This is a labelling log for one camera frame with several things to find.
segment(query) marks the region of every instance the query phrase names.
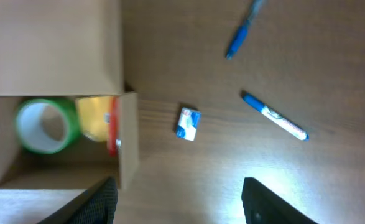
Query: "black object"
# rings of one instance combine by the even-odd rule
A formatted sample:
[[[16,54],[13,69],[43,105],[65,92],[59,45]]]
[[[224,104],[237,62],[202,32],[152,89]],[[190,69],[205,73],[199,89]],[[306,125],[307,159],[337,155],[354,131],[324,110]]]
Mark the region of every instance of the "black object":
[[[39,224],[112,224],[117,203],[116,181],[108,177],[81,193]]]
[[[244,179],[242,201],[247,224],[316,224],[252,177]]]

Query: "yellow object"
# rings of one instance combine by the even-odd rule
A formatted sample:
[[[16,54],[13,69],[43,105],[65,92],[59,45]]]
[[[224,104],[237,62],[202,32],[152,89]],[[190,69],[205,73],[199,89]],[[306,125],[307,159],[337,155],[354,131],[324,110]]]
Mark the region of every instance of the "yellow object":
[[[109,112],[114,96],[78,98],[76,107],[82,133],[93,141],[107,141]]]

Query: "white marker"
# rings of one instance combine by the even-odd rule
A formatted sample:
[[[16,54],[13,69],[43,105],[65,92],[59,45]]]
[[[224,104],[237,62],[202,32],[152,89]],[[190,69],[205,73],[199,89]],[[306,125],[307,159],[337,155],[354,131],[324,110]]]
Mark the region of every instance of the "white marker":
[[[309,136],[307,133],[299,128],[297,125],[293,124],[291,121],[285,119],[280,114],[276,113],[274,110],[270,109],[267,105],[263,104],[263,102],[259,101],[257,98],[252,95],[246,93],[244,95],[243,100],[254,109],[258,110],[265,117],[269,118],[271,121],[278,124],[280,127],[288,131],[290,134],[297,137],[299,140],[307,141],[309,140]]]

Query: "small blue and white box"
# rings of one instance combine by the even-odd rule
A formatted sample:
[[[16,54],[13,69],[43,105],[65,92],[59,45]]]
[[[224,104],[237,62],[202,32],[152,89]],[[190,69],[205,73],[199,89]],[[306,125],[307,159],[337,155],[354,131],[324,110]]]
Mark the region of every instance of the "small blue and white box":
[[[199,125],[200,112],[182,108],[177,126],[177,137],[189,141],[195,140],[197,126]]]

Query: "box flap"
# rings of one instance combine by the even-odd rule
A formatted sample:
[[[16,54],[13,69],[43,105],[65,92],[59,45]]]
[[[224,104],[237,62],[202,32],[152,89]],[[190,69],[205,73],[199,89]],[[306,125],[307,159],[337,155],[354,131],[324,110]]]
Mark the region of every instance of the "box flap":
[[[117,0],[0,0],[0,96],[121,94]]]
[[[119,97],[120,102],[120,140],[119,151],[119,188],[127,189],[139,166],[139,133],[137,113],[137,93]]]

